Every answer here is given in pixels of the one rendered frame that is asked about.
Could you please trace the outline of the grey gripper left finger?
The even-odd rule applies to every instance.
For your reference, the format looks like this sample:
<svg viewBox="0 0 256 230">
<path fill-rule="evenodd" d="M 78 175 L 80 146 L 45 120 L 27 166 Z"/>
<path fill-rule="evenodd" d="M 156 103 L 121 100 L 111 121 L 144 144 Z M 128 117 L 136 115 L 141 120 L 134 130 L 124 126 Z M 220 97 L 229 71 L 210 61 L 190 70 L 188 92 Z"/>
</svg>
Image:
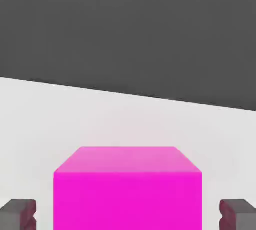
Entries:
<svg viewBox="0 0 256 230">
<path fill-rule="evenodd" d="M 37 230 L 34 199 L 11 199 L 0 208 L 0 230 Z"/>
</svg>

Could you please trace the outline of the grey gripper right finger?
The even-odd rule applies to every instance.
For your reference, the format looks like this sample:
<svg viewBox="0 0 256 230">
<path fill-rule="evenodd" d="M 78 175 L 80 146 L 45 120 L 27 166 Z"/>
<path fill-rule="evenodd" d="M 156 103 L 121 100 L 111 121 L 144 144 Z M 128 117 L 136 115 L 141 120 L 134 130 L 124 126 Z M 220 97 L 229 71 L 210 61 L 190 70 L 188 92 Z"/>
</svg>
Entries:
<svg viewBox="0 0 256 230">
<path fill-rule="evenodd" d="M 219 230 L 256 230 L 256 208 L 245 199 L 222 199 Z"/>
</svg>

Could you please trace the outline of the small magenta cube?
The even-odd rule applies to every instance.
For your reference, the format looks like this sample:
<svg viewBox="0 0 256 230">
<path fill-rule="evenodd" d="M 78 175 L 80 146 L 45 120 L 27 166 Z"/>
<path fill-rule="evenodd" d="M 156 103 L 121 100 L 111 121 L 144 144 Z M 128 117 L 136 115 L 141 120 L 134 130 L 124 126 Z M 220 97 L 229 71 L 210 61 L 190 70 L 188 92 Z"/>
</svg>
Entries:
<svg viewBox="0 0 256 230">
<path fill-rule="evenodd" d="M 175 147 L 81 147 L 54 171 L 53 230 L 202 230 L 202 172 Z"/>
</svg>

